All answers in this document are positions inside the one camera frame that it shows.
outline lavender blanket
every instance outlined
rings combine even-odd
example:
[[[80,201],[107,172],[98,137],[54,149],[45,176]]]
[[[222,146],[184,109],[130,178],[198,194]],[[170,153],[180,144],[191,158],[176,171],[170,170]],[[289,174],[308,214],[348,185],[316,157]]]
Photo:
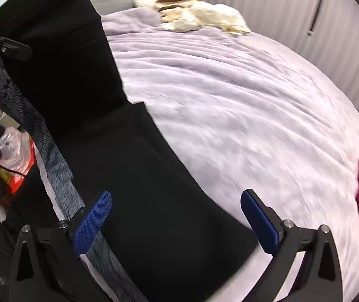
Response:
[[[129,99],[146,102],[205,193],[245,226],[246,188],[282,219],[328,224],[348,299],[359,276],[359,114],[349,99],[311,63],[258,34],[167,32],[157,12],[141,8],[102,21]],[[209,301],[242,301],[270,259],[259,247]]]

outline plastic bag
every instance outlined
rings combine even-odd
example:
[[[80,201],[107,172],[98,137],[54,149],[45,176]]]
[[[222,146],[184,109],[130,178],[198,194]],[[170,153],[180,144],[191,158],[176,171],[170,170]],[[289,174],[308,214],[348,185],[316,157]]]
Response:
[[[29,166],[31,158],[30,136],[14,127],[9,127],[0,138],[2,157],[0,165],[7,169],[23,173]]]

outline clothing pile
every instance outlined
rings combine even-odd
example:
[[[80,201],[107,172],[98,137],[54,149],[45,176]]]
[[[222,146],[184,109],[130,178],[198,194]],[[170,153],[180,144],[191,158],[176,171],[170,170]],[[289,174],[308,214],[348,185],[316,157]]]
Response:
[[[202,0],[135,0],[135,5],[160,11],[161,26],[166,30],[187,32],[213,26],[235,35],[251,33],[241,14],[225,4]]]
[[[5,129],[0,125],[1,205],[9,207],[11,195],[16,193],[34,162],[33,141],[29,134],[14,127]]]

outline wall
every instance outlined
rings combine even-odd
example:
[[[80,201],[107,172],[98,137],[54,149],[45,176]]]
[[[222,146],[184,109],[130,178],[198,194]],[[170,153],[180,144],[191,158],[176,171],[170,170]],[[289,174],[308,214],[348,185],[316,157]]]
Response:
[[[207,0],[238,9],[256,33],[305,57],[359,109],[359,5],[324,0],[313,36],[307,35],[319,0]]]

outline blue gripper pad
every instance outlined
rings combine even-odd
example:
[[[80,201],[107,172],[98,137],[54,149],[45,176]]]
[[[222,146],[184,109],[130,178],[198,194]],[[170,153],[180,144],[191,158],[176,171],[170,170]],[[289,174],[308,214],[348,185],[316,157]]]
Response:
[[[275,256],[279,251],[279,234],[248,191],[242,192],[241,209],[255,232],[263,251]]]
[[[73,237],[76,256],[86,253],[111,210],[111,193],[104,191],[78,226]]]

